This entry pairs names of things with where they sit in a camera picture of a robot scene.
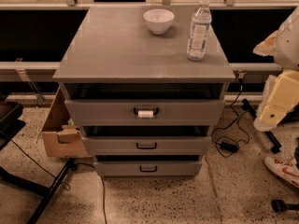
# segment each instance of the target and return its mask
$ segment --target white bowl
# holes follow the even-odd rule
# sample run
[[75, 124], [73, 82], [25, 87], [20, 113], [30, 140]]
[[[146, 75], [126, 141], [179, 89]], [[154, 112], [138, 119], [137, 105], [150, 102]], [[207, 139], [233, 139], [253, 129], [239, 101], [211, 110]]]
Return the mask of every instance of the white bowl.
[[163, 34], [171, 26], [175, 15], [165, 9], [153, 9], [145, 12], [143, 17], [153, 33]]

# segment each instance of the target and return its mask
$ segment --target speckled floor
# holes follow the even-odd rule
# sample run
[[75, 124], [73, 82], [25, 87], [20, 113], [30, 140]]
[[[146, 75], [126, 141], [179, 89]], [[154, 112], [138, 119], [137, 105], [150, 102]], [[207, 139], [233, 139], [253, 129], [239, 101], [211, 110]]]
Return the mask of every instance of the speckled floor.
[[[39, 136], [47, 107], [25, 107], [21, 119], [26, 126], [14, 141], [32, 158], [54, 175], [66, 160], [46, 156]], [[235, 117], [224, 109], [219, 127]], [[272, 199], [299, 203], [299, 189], [271, 174], [263, 165], [263, 157], [271, 154], [272, 144], [263, 133], [253, 129], [249, 113], [240, 120], [249, 132], [249, 143], [230, 158], [223, 158], [213, 145], [203, 158], [203, 166], [195, 178], [110, 178], [105, 179], [107, 223], [298, 223], [299, 212], [275, 213]], [[299, 136], [298, 124], [286, 124], [273, 133], [282, 144], [279, 156], [289, 158]], [[235, 124], [224, 133], [234, 139], [246, 138]], [[76, 162], [93, 164], [91, 158]], [[52, 177], [9, 143], [0, 152], [0, 165], [14, 175], [49, 186]], [[65, 180], [71, 187], [59, 187], [37, 223], [104, 223], [103, 186], [100, 177], [89, 166], [79, 165], [69, 171]], [[0, 182], [0, 223], [26, 223], [41, 201], [38, 195], [14, 189]]]

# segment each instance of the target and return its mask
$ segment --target sneaker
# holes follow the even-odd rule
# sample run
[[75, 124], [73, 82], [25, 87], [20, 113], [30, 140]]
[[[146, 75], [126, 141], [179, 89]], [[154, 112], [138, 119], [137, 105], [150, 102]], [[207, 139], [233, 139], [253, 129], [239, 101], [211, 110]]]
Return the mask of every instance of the sneaker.
[[299, 169], [296, 166], [296, 159], [282, 161], [273, 157], [266, 157], [263, 161], [270, 171], [299, 188]]

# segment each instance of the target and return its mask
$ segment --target brown box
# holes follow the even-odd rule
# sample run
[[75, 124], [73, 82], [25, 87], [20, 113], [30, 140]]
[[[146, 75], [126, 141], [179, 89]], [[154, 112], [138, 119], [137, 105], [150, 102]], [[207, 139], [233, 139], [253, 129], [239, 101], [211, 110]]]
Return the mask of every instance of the brown box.
[[75, 125], [68, 125], [70, 116], [59, 89], [51, 104], [50, 112], [42, 129], [42, 137], [48, 157], [88, 157], [82, 143], [81, 132]]

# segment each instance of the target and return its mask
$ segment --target clear bottle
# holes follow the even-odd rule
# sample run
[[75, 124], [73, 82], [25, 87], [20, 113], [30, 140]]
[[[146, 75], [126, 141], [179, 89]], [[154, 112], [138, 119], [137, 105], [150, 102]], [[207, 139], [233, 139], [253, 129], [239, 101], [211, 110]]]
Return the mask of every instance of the clear bottle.
[[187, 46], [187, 57], [192, 61], [200, 61], [205, 55], [209, 26], [212, 22], [211, 12], [208, 7], [209, 1], [199, 0], [199, 8], [192, 15]]

